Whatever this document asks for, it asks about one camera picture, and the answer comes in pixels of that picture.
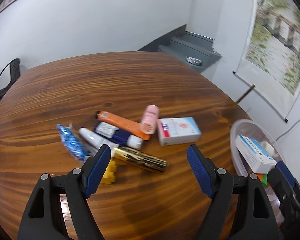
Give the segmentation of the orange toy brick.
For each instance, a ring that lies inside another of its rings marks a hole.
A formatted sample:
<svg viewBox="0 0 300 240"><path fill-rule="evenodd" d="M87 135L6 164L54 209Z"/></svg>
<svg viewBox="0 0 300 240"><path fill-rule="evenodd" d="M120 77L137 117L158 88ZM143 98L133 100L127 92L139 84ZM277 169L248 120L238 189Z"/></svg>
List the orange toy brick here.
<svg viewBox="0 0 300 240"><path fill-rule="evenodd" d="M254 180L260 180L260 181L262 181L263 180L263 178L264 178L264 175L263 174L259 174L259 173L253 173L253 172L250 172L249 173L249 177L251 178L251 179L254 179Z"/></svg>

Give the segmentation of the yellow toy brick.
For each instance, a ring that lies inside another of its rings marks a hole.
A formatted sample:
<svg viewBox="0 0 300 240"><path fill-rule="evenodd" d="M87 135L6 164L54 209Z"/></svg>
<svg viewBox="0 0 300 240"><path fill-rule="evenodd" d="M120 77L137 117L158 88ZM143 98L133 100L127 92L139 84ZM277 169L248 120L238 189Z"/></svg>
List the yellow toy brick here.
<svg viewBox="0 0 300 240"><path fill-rule="evenodd" d="M116 180L115 172L116 172L117 166L115 161L111 160L103 174L103 177L101 179L101 184L113 184Z"/></svg>

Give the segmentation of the blue white medicine box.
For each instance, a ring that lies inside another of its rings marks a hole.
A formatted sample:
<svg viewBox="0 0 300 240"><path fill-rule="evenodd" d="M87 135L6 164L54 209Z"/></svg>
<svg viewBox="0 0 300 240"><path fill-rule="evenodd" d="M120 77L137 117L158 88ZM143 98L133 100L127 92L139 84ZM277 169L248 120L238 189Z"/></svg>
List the blue white medicine box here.
<svg viewBox="0 0 300 240"><path fill-rule="evenodd" d="M274 158L255 139L237 135L235 145L254 173L266 174L275 167Z"/></svg>

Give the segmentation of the blue patterned packet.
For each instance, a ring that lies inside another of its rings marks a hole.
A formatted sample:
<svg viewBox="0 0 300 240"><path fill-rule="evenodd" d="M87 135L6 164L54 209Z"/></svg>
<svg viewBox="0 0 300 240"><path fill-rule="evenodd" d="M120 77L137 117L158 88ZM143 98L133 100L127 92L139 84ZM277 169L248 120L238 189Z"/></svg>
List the blue patterned packet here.
<svg viewBox="0 0 300 240"><path fill-rule="evenodd" d="M85 163L90 155L81 139L79 139L78 135L74 132L73 127L71 125L64 126L63 124L58 124L56 128L61 137L61 142L68 152L80 163Z"/></svg>

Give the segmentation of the dark blue white-capped tube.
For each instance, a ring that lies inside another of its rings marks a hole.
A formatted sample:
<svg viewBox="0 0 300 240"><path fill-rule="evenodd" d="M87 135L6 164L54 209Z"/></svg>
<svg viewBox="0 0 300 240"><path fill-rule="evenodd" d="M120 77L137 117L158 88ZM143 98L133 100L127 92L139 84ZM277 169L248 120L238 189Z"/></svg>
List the dark blue white-capped tube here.
<svg viewBox="0 0 300 240"><path fill-rule="evenodd" d="M140 137L136 137L124 129L118 128L103 121L97 122L94 127L94 132L110 140L111 142L130 147L135 150L141 150L143 145L143 140Z"/></svg>

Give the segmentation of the gold patterned box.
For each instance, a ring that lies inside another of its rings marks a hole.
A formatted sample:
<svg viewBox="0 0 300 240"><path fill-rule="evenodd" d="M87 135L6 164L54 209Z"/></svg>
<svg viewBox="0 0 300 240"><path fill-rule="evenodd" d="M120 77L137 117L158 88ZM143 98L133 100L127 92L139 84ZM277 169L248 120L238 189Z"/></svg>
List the gold patterned box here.
<svg viewBox="0 0 300 240"><path fill-rule="evenodd" d="M125 146L117 146L114 148L114 157L124 161L125 163L129 163L155 173L163 173L169 166L168 161Z"/></svg>

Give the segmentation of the pink hair roller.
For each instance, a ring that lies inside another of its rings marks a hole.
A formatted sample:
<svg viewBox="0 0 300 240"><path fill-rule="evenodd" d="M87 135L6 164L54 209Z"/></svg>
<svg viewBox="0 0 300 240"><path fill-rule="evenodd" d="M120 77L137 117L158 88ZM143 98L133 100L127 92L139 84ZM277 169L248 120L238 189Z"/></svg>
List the pink hair roller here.
<svg viewBox="0 0 300 240"><path fill-rule="evenodd" d="M145 134L153 134L157 127L157 119L159 117L159 107L156 105L148 105L143 113L140 129Z"/></svg>

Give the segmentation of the green toy brick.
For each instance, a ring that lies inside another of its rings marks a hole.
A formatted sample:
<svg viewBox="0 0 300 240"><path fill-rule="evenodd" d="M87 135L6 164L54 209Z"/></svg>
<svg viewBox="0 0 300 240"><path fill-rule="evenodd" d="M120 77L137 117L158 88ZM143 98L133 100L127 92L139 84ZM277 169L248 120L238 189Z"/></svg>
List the green toy brick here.
<svg viewBox="0 0 300 240"><path fill-rule="evenodd" d="M267 186L268 185L267 174L261 174L260 181L261 181L261 183L262 183L263 186Z"/></svg>

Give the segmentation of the clear plastic bin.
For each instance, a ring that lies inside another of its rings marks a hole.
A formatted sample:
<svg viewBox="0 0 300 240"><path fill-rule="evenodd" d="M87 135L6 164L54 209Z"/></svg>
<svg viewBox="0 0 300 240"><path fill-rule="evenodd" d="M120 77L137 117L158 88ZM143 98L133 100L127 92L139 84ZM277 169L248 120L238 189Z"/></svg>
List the clear plastic bin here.
<svg viewBox="0 0 300 240"><path fill-rule="evenodd" d="M236 173L246 177L257 175L273 208L278 224L283 221L280 202L267 181L268 172L284 161L282 150L273 137L257 123L240 119L230 129L230 150Z"/></svg>

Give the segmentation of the orange cream tube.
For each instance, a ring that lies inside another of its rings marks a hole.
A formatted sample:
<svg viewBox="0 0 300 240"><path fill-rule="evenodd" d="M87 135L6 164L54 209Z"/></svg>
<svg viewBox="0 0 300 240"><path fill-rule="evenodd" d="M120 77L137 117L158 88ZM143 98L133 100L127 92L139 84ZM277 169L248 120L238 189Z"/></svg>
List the orange cream tube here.
<svg viewBox="0 0 300 240"><path fill-rule="evenodd" d="M124 129L132 135L140 137L142 140L149 141L151 136L141 131L138 122L123 118L108 111L96 111L96 119Z"/></svg>

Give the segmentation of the white red medicine box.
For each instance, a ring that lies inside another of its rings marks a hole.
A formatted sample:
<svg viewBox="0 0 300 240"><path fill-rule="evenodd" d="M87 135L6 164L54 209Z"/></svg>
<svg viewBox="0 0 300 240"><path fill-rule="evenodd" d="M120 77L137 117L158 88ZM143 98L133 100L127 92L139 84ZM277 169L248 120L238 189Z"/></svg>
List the white red medicine box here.
<svg viewBox="0 0 300 240"><path fill-rule="evenodd" d="M192 117L158 119L157 130L161 146L197 142L202 135Z"/></svg>

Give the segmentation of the hanging scroll painting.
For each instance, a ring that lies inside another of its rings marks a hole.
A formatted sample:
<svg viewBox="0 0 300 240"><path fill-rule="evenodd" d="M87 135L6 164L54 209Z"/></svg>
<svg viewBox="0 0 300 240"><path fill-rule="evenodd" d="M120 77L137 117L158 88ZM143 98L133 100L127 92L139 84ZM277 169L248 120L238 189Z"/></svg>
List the hanging scroll painting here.
<svg viewBox="0 0 300 240"><path fill-rule="evenodd" d="M236 76L287 121L300 93L300 10L293 0L254 0Z"/></svg>

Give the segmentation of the grey staircase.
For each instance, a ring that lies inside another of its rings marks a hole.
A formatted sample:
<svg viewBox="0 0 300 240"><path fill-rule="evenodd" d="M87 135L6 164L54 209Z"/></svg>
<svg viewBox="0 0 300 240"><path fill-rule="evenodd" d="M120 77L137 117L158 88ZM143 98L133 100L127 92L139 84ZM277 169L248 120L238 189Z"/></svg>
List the grey staircase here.
<svg viewBox="0 0 300 240"><path fill-rule="evenodd" d="M221 58L221 54L213 48L213 43L213 38L187 31L186 26L182 25L140 48L139 51L169 54L201 73ZM202 65L195 66L188 63L187 56L200 59Z"/></svg>

